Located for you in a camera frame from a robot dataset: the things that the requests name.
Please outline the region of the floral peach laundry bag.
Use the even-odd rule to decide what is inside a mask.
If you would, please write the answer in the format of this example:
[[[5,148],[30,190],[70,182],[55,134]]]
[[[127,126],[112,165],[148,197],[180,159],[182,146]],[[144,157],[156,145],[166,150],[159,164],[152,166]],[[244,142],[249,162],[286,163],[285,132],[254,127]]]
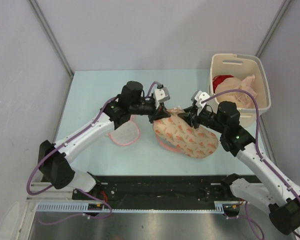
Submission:
[[[189,126],[178,116],[184,113],[180,108],[172,108],[168,112],[170,117],[153,122],[155,137],[163,148],[195,159],[204,159],[217,150],[219,141],[213,132],[202,126]]]

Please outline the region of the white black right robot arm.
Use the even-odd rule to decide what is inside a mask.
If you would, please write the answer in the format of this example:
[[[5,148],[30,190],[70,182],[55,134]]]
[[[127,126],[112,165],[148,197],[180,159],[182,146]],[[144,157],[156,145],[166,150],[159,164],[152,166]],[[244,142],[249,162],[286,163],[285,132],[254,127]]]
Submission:
[[[244,163],[264,186],[259,188],[232,174],[220,188],[221,196],[227,201],[235,197],[245,200],[266,213],[279,232],[300,239],[300,187],[280,171],[260,150],[257,138],[240,125],[236,104],[223,101],[216,113],[193,104],[179,117],[195,129],[204,126],[220,133],[223,149]]]

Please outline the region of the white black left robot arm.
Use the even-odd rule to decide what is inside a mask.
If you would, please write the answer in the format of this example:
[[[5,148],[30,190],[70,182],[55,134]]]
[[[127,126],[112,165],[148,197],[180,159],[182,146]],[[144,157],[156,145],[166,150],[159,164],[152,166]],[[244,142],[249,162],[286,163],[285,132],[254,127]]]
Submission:
[[[71,163],[99,138],[127,123],[131,116],[147,116],[150,123],[169,118],[165,107],[169,91],[153,82],[147,94],[137,81],[127,82],[121,93],[106,101],[98,114],[83,127],[58,142],[48,140],[39,146],[38,169],[55,189],[80,189],[90,200],[100,196],[101,188],[92,174],[75,170]]]

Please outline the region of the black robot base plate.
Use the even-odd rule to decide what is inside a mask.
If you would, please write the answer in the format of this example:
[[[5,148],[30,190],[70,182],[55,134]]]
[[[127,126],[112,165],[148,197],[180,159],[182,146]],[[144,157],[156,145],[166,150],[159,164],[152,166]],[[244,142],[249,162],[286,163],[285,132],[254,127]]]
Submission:
[[[153,175],[153,176],[101,176],[96,175],[96,186],[88,192],[107,202],[123,197],[194,197],[203,201],[235,201],[226,175]]]

